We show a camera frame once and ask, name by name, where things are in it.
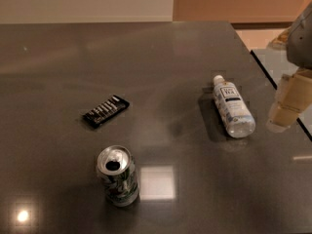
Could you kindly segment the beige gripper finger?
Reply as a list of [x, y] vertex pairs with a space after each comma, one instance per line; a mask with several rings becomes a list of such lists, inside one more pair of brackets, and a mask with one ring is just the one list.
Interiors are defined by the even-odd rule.
[[312, 70], [300, 67], [294, 74], [283, 74], [266, 127], [273, 133], [287, 130], [312, 103]]

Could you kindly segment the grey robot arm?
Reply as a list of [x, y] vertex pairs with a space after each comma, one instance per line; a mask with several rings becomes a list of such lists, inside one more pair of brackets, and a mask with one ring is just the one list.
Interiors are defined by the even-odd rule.
[[293, 22], [286, 54], [297, 71], [292, 75], [284, 74], [278, 84], [266, 123], [273, 133], [288, 129], [312, 104], [312, 2]]

